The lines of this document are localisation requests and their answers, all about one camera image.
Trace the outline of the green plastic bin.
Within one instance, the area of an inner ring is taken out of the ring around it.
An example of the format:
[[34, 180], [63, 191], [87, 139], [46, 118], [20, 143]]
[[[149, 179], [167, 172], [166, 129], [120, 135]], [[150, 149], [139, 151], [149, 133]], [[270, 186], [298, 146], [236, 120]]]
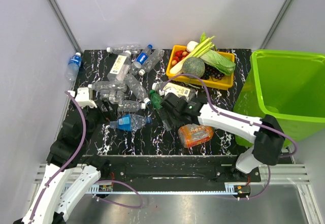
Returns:
[[295, 141], [324, 129], [324, 54], [256, 50], [250, 63], [235, 113], [272, 115]]

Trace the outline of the black marble mat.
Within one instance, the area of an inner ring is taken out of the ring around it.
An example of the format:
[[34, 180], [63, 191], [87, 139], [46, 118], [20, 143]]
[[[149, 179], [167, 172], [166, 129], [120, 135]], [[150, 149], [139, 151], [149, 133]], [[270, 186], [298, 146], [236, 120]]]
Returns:
[[[235, 48], [224, 51], [235, 56], [233, 86], [228, 90], [210, 88], [209, 94], [213, 104], [232, 110], [251, 69], [249, 58], [252, 51]], [[115, 59], [116, 56], [106, 50], [85, 50], [83, 66], [74, 87], [106, 80]], [[193, 148], [184, 148], [179, 140], [178, 130], [166, 131], [157, 111], [151, 106], [137, 113], [151, 117], [152, 123], [136, 132], [116, 130], [107, 123], [101, 124], [92, 138], [84, 143], [84, 155], [237, 155], [246, 151], [246, 147], [236, 143], [233, 134], [219, 129], [214, 131], [210, 141]]]

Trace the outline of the black label clear bottle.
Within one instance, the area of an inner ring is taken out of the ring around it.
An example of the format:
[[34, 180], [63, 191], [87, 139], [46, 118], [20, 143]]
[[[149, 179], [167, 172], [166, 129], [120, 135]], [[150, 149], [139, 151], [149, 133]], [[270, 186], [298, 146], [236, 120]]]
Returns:
[[125, 94], [122, 91], [102, 90], [100, 92], [100, 100], [118, 104], [125, 100]]

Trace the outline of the Pepsi bottle by wall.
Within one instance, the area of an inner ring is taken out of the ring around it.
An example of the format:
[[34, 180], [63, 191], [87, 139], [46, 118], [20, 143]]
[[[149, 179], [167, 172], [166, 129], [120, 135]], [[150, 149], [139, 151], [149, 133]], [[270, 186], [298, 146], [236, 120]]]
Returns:
[[76, 80], [82, 63], [81, 53], [76, 52], [69, 60], [66, 70], [66, 78], [73, 82]]

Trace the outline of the celery stalks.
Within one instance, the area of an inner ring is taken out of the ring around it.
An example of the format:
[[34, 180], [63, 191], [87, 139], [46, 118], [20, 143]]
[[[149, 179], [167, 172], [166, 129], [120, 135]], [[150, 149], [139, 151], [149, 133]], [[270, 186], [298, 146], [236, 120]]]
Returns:
[[215, 45], [212, 43], [212, 40], [215, 37], [207, 37], [206, 33], [202, 33], [200, 36], [200, 41], [196, 48], [191, 52], [188, 53], [189, 57], [201, 57], [205, 54], [210, 54], [216, 51]]

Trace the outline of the beige label clear bottle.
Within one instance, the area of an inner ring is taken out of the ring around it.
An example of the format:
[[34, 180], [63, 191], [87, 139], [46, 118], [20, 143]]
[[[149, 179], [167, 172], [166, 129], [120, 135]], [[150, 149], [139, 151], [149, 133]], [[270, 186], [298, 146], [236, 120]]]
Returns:
[[124, 51], [115, 59], [113, 67], [107, 75], [109, 81], [123, 82], [131, 67], [131, 52]]

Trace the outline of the blue label crushed bottle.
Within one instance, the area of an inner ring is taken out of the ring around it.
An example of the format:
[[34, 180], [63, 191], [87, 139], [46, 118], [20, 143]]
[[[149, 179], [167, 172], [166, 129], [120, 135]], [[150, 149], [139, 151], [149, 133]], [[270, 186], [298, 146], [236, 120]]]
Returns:
[[128, 132], [136, 132], [147, 124], [151, 124], [151, 117], [141, 116], [137, 114], [127, 114], [116, 121], [111, 121], [109, 126], [112, 129], [119, 129]]

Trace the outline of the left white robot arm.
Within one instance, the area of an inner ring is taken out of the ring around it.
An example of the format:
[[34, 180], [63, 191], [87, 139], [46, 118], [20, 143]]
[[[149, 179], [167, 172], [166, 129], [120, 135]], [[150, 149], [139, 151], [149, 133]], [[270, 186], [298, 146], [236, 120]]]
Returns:
[[107, 121], [93, 100], [71, 101], [76, 111], [63, 121], [50, 147], [41, 186], [25, 216], [16, 223], [66, 223], [86, 191], [110, 175], [109, 160], [93, 155], [85, 161], [79, 177], [64, 190], [84, 154], [84, 143], [90, 140], [98, 125]]

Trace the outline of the clear bottle center diagonal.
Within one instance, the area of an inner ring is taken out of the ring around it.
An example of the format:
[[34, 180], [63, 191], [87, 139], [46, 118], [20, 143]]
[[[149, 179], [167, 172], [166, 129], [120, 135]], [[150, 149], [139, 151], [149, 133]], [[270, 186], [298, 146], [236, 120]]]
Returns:
[[151, 103], [147, 91], [141, 85], [141, 83], [135, 78], [134, 75], [127, 74], [125, 76], [124, 81], [137, 99], [143, 101], [146, 105], [149, 105]]

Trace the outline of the green plastic bottle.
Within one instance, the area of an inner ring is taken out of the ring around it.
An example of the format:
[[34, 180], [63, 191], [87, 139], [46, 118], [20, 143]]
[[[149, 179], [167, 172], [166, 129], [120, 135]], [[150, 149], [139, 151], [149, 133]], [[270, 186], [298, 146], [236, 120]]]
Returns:
[[161, 109], [162, 108], [161, 102], [163, 100], [162, 97], [155, 90], [150, 90], [149, 96], [153, 108], [156, 110]]

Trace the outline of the orange label bottle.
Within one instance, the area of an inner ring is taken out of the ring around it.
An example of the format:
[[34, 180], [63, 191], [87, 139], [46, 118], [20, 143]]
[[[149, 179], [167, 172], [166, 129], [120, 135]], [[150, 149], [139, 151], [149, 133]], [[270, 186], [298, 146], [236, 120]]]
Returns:
[[204, 125], [187, 124], [178, 130], [178, 136], [184, 148], [191, 148], [210, 141], [213, 135], [214, 128]]

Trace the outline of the white mushroom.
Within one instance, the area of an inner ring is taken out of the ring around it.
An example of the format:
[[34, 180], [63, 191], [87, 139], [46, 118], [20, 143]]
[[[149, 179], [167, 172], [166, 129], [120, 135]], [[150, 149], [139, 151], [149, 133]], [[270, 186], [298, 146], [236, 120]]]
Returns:
[[187, 52], [191, 53], [196, 48], [197, 45], [198, 45], [198, 42], [190, 41], [186, 46]]

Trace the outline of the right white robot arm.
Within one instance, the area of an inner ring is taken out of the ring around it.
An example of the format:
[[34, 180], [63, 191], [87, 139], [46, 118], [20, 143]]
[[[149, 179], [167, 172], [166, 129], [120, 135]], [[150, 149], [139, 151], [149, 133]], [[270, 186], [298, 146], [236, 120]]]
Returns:
[[285, 137], [271, 115], [264, 118], [245, 116], [219, 108], [207, 100], [193, 98], [187, 101], [173, 93], [167, 94], [160, 104], [184, 124], [214, 127], [253, 144], [238, 156], [231, 168], [231, 175], [237, 181], [243, 181], [260, 165], [275, 166], [279, 162]]

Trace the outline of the clear crushed bottle right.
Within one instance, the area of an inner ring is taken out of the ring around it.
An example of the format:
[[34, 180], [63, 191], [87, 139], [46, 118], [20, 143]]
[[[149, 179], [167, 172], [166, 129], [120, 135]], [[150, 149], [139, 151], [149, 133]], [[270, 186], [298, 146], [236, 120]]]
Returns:
[[155, 49], [155, 51], [147, 58], [144, 64], [141, 66], [138, 74], [143, 76], [149, 73], [155, 65], [163, 58], [165, 51], [163, 49]]

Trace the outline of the tea label clear bottle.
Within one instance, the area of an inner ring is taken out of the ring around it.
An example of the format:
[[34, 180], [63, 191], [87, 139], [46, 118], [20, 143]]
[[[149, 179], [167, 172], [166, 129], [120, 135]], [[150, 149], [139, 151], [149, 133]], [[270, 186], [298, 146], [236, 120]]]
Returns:
[[185, 97], [187, 101], [190, 101], [196, 96], [196, 91], [194, 89], [177, 85], [172, 82], [155, 82], [152, 85], [152, 89], [158, 92], [160, 96], [173, 93], [179, 98]]

